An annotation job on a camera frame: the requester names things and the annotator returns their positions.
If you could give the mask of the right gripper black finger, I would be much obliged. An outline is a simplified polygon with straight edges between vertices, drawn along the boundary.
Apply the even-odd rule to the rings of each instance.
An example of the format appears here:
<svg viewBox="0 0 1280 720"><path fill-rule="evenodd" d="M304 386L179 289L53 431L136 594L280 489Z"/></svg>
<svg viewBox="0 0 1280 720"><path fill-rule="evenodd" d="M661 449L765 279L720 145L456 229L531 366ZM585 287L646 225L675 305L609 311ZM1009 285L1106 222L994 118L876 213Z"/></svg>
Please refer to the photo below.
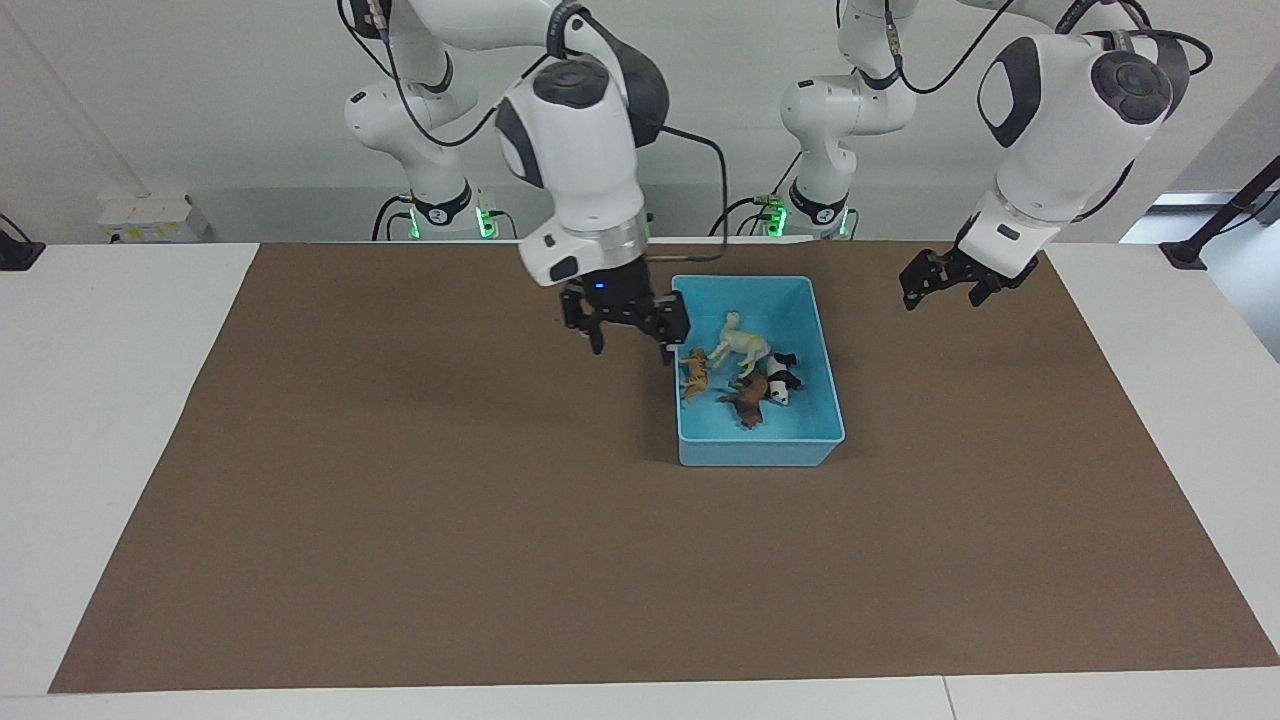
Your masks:
<svg viewBox="0 0 1280 720"><path fill-rule="evenodd" d="M605 337L600 329L602 316L594 310L584 309L584 288L562 288L559 305L564 327L579 332L590 345L591 352L600 356L605 347Z"/></svg>
<svg viewBox="0 0 1280 720"><path fill-rule="evenodd" d="M672 366L690 332L690 319L684 296L655 299L652 313L652 336L660 346L663 366Z"/></svg>

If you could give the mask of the cream llama toy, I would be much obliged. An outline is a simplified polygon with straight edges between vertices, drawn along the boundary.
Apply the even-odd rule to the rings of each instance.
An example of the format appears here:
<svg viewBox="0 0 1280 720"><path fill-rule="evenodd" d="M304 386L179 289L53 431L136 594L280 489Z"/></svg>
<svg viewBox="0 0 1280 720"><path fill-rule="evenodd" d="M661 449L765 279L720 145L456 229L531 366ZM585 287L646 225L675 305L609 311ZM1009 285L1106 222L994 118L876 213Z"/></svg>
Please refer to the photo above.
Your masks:
<svg viewBox="0 0 1280 720"><path fill-rule="evenodd" d="M726 313L724 324L719 331L719 342L708 355L708 363L712 368L721 366L732 354L741 355L737 379L748 378L755 372L756 364L772 354L769 341L764 336L744 331L741 323L741 313Z"/></svg>

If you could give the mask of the brown lion toy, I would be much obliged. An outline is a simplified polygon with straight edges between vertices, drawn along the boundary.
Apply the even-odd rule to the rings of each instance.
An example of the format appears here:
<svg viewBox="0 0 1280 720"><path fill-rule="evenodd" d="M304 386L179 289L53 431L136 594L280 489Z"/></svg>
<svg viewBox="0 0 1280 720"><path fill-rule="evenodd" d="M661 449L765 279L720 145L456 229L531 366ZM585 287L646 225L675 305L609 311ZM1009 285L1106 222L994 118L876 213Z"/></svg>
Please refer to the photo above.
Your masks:
<svg viewBox="0 0 1280 720"><path fill-rule="evenodd" d="M759 370L754 370L744 378L731 380L730 392L721 393L716 401L730 405L739 425L753 430L763 423L762 404L768 392L768 379Z"/></svg>

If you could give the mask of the black and white panda toy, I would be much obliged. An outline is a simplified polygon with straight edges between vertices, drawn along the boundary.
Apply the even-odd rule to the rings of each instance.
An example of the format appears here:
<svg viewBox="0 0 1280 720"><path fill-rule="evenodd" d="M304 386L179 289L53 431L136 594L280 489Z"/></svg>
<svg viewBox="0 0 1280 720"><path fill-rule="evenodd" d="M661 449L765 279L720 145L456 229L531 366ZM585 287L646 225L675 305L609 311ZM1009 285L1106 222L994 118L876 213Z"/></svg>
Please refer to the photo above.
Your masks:
<svg viewBox="0 0 1280 720"><path fill-rule="evenodd" d="M797 364L796 354L772 354L765 357L764 373L769 401L780 406L788 406L791 393L803 389L803 380L794 373Z"/></svg>

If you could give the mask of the light blue plastic storage box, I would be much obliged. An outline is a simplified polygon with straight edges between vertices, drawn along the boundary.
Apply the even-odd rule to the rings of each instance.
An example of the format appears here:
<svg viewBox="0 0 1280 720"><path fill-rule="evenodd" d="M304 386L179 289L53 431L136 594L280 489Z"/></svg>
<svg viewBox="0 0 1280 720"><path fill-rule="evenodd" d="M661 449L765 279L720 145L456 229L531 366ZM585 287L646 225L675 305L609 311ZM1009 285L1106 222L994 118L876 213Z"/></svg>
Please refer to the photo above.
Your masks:
<svg viewBox="0 0 1280 720"><path fill-rule="evenodd" d="M687 305L690 332L675 372L675 420L678 459L695 468L813 468L845 439L844 416L826 347L813 283L803 275L677 275L673 288ZM718 404L737 379L741 355L710 368L708 389L680 400L680 359L696 346L708 355L719 342L728 311L742 315L744 331L764 336L772 354L796 354L794 373L804 387L780 406L765 396L763 423L741 428L733 409Z"/></svg>

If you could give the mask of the white background box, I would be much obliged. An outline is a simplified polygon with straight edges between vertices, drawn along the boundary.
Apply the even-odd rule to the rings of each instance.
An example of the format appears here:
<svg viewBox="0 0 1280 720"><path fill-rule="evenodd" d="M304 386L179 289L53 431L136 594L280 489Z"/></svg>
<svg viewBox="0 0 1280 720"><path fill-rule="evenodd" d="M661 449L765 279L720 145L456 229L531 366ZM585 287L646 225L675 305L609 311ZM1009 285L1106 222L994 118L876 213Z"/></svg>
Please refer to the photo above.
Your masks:
<svg viewBox="0 0 1280 720"><path fill-rule="evenodd" d="M215 237L188 195L104 200L99 228L113 243L204 243Z"/></svg>

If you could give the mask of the black angled stand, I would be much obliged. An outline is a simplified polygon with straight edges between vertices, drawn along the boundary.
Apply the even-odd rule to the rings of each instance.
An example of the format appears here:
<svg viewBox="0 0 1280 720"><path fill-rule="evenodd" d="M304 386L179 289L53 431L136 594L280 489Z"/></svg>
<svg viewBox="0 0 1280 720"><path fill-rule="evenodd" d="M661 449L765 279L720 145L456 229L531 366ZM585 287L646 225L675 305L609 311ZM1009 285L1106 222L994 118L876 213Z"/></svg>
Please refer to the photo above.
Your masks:
<svg viewBox="0 0 1280 720"><path fill-rule="evenodd" d="M1189 238L1158 245L1170 265L1179 270L1206 270L1201 256L1212 240L1258 220L1280 201L1280 154L1233 195Z"/></svg>

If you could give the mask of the brown table mat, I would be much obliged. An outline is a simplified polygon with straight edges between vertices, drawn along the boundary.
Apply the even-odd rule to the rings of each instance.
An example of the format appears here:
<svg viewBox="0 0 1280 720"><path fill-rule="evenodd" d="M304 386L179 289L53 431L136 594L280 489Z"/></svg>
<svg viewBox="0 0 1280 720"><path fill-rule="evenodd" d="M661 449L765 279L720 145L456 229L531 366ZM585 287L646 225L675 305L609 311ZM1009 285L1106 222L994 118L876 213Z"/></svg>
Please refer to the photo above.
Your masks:
<svg viewBox="0 0 1280 720"><path fill-rule="evenodd" d="M1280 664L1053 268L908 313L915 251L716 264L810 279L845 423L686 468L512 251L260 249L51 692Z"/></svg>

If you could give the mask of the black clamp mount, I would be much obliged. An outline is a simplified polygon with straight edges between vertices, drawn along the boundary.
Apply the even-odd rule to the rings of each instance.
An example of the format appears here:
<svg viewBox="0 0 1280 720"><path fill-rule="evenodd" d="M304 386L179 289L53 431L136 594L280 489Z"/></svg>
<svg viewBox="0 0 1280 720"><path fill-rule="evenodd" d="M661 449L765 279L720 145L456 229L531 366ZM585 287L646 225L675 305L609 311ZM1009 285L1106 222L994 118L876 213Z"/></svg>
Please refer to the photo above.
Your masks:
<svg viewBox="0 0 1280 720"><path fill-rule="evenodd" d="M9 215L0 211L0 272L27 272L46 247L46 243L33 241Z"/></svg>

